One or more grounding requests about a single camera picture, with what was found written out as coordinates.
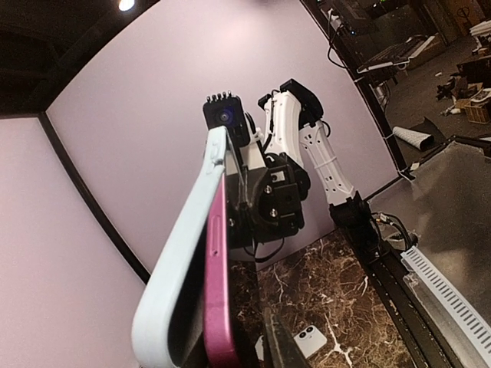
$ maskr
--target white cable tray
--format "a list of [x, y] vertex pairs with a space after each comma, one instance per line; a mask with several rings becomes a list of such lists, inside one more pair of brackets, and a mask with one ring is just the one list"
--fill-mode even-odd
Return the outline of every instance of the white cable tray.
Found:
[[491, 366], [491, 328], [466, 298], [416, 247], [402, 254], [404, 263], [431, 290], [459, 325], [488, 366]]

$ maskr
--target pink wall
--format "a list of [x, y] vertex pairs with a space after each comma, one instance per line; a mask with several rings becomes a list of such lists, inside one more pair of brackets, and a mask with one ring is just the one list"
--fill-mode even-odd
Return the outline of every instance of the pink wall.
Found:
[[130, 328], [143, 284], [38, 120], [0, 120], [0, 141], [0, 366], [137, 368]]
[[[101, 206], [152, 269], [201, 165], [209, 94], [232, 90], [264, 126], [257, 100], [293, 77], [324, 104], [332, 145], [363, 195], [396, 176], [356, 87], [326, 60], [327, 49], [298, 0], [162, 1], [112, 40], [48, 114]], [[279, 257], [333, 229], [308, 170], [307, 225]]]

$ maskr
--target smartphone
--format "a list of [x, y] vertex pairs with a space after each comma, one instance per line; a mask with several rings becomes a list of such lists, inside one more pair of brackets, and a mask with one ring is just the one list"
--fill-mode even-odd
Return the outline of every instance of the smartphone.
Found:
[[203, 334], [212, 368], [242, 366], [230, 317], [225, 177], [209, 211], [206, 234]]
[[[293, 337], [305, 358], [309, 358], [317, 353], [327, 342], [328, 339], [316, 326], [308, 326]], [[264, 337], [260, 336], [255, 343], [255, 351], [259, 360], [264, 360], [263, 350]]]

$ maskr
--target white plastic panel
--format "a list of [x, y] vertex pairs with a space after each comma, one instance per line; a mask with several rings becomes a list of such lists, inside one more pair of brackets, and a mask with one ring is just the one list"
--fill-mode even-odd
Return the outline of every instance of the white plastic panel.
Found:
[[322, 121], [300, 130], [300, 144], [314, 163], [318, 179], [324, 186], [327, 203], [342, 205], [354, 198], [356, 189], [344, 175]]
[[0, 120], [0, 366], [137, 368], [143, 283], [35, 118]]
[[[273, 109], [274, 132], [269, 130], [271, 112]], [[268, 153], [286, 153], [300, 167], [304, 167], [300, 146], [298, 144], [298, 118], [302, 106], [295, 96], [289, 91], [274, 94], [264, 106], [266, 115], [265, 125], [267, 137], [272, 134], [271, 143], [267, 147]]]

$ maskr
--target camera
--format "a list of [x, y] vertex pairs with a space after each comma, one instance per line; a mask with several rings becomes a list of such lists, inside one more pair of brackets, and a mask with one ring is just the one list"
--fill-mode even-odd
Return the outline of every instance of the camera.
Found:
[[226, 127], [230, 138], [237, 147], [247, 146], [251, 137], [247, 127], [242, 102], [231, 92], [213, 94], [207, 97], [203, 105], [203, 113], [208, 129]]

